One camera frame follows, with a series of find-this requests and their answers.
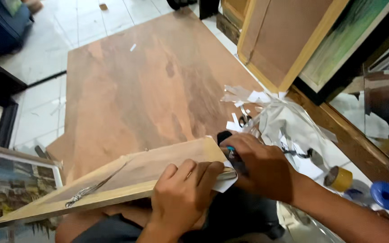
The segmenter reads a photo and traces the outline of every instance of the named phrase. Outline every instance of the scissors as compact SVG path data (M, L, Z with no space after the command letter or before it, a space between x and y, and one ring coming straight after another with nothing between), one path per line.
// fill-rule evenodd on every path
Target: scissors
M246 110L244 109L244 105L241 105L240 108L241 108L242 115L240 116L238 121L240 123L240 127L243 127L245 124L247 124L250 121L251 116L249 116L246 113Z

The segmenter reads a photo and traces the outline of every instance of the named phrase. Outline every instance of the person's left hand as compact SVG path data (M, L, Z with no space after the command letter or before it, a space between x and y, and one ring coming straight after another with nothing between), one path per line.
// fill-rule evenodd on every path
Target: person's left hand
M210 205L211 189L223 168L223 163L217 161L196 164L186 160L179 168L168 165L154 187L151 220L138 242L147 238L176 241L189 231Z

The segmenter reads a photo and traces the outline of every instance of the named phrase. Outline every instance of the hand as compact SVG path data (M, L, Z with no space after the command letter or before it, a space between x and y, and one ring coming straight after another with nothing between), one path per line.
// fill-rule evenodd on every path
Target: hand
M172 242L189 231L209 207L211 189L223 168L217 161L196 164L186 160L179 168L168 165L154 187L151 220L138 242Z
M261 144L245 133L232 135L220 146L232 146L244 161L249 177L239 174L236 186L242 189L292 204L308 177L298 173L278 146Z

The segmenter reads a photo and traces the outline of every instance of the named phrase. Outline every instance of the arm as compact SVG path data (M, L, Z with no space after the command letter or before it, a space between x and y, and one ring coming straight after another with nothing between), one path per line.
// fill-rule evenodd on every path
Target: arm
M265 146L248 134L232 135L220 146L233 146L249 178L236 185L308 213L346 242L389 242L389 221L344 199L295 171L277 146Z
M151 219L137 242L177 242L210 205L211 190L223 168L217 161L186 160L179 168L170 164L154 187Z

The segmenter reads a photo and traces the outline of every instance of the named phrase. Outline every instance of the painting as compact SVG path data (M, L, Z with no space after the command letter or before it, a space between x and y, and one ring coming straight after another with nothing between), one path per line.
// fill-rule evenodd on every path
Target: painting
M0 157L0 217L56 190L54 170ZM0 229L0 242L54 242L55 223L42 220Z
M319 92L388 12L389 0L349 2L299 77L312 90Z

